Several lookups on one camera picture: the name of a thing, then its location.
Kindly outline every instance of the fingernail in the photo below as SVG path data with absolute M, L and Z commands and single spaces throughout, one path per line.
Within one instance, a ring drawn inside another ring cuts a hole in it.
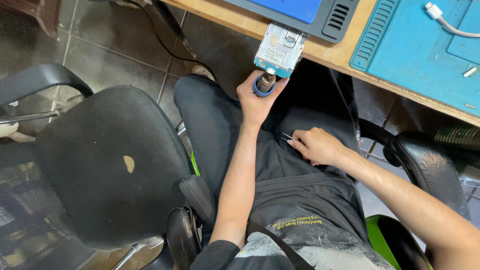
M 282 86 L 286 86 L 290 78 L 286 78 L 282 80 Z

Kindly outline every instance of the black pants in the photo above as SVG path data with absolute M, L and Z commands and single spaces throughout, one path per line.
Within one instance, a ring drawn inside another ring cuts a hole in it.
M 240 103 L 227 97 L 212 80 L 187 75 L 175 85 L 175 104 L 185 123 L 200 175 L 218 198 L 237 142 Z M 257 139 L 256 181 L 329 171 L 312 166 L 285 140 L 296 129 L 323 128 L 359 153 L 358 110 L 350 76 L 303 59 L 275 101 Z

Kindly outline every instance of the black cable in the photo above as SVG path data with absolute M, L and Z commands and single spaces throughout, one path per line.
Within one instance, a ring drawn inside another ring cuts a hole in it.
M 135 5 L 137 6 L 138 8 L 142 9 L 144 11 L 144 13 L 147 15 L 148 17 L 148 20 L 150 21 L 150 24 L 152 25 L 152 28 L 153 28 L 153 31 L 155 33 L 155 37 L 156 39 L 158 40 L 158 42 L 160 42 L 160 44 L 162 45 L 162 47 L 172 56 L 172 57 L 175 57 L 177 59 L 180 59 L 180 60 L 183 60 L 183 61 L 190 61 L 190 62 L 195 62 L 195 63 L 198 63 L 200 65 L 202 65 L 204 68 L 206 68 L 210 74 L 212 74 L 213 76 L 213 79 L 215 80 L 216 84 L 218 84 L 218 87 L 220 88 L 220 90 L 222 90 L 222 92 L 229 98 L 235 100 L 235 101 L 239 101 L 238 99 L 230 96 L 229 94 L 227 94 L 225 92 L 225 90 L 223 89 L 222 85 L 220 84 L 220 82 L 218 81 L 217 77 L 215 76 L 215 73 L 213 72 L 213 70 L 205 63 L 201 62 L 201 61 L 198 61 L 198 60 L 195 60 L 195 59 L 188 59 L 188 58 L 183 58 L 183 57 L 180 57 L 180 56 L 176 56 L 175 54 L 173 54 L 166 46 L 165 44 L 163 43 L 162 39 L 160 38 L 160 35 L 158 34 L 157 32 L 157 29 L 155 27 L 155 23 L 152 19 L 152 17 L 150 16 L 150 14 L 147 12 L 147 10 L 141 6 L 139 3 L 137 2 L 134 2 L 134 1 L 131 1 L 131 0 L 90 0 L 90 1 L 93 1 L 93 2 L 106 2 L 106 1 L 110 1 L 110 2 L 124 2 L 124 3 L 128 3 L 128 4 L 132 4 L 132 5 Z

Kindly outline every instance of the blue silicone mat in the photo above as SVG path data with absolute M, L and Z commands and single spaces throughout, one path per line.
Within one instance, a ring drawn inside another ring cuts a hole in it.
M 306 24 L 315 19 L 322 0 L 249 0 Z
M 350 66 L 480 116 L 480 38 L 446 31 L 425 12 L 424 1 L 378 0 Z M 432 3 L 453 27 L 480 33 L 480 1 Z M 463 77 L 473 67 L 478 70 Z

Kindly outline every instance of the right hand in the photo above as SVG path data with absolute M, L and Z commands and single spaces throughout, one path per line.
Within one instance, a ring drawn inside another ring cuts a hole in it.
M 289 140 L 288 144 L 298 150 L 305 160 L 310 160 L 312 166 L 317 164 L 336 166 L 338 158 L 347 149 L 337 138 L 321 128 L 297 129 L 292 137 L 296 141 Z

